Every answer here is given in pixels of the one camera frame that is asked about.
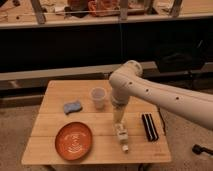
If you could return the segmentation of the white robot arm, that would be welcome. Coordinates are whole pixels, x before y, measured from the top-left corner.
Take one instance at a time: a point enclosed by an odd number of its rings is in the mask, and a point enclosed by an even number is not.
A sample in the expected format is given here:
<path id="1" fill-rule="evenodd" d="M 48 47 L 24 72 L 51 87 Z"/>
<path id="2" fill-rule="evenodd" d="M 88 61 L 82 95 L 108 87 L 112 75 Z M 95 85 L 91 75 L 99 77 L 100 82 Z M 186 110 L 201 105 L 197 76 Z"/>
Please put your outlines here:
<path id="1" fill-rule="evenodd" d="M 110 75 L 113 106 L 126 106 L 133 96 L 213 131 L 213 95 L 155 83 L 142 73 L 141 64 L 129 60 Z"/>

